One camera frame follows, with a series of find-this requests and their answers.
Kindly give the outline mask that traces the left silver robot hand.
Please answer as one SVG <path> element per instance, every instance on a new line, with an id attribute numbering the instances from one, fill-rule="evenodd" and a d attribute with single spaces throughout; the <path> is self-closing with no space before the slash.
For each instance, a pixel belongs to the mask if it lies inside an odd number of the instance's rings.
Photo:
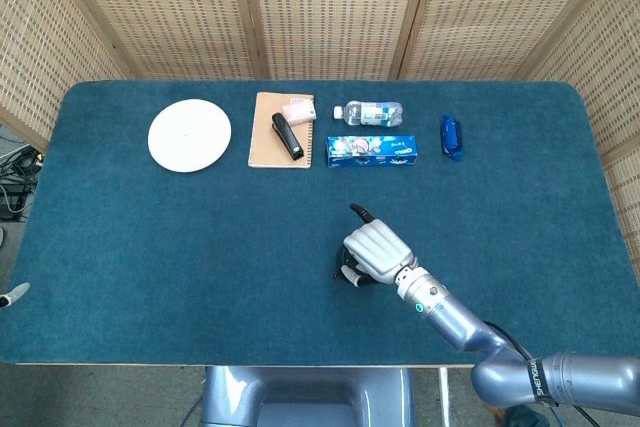
<path id="1" fill-rule="evenodd" d="M 21 283 L 14 287 L 11 291 L 0 295 L 0 308 L 7 308 L 16 303 L 29 290 L 28 282 Z"/>

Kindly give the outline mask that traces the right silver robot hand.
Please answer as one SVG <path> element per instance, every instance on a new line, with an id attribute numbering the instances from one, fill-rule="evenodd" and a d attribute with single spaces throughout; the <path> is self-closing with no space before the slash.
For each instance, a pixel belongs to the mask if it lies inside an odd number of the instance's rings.
<path id="1" fill-rule="evenodd" d="M 340 262 L 334 273 L 360 287 L 365 283 L 392 285 L 407 269 L 418 267 L 411 248 L 383 221 L 364 224 L 343 240 Z"/>

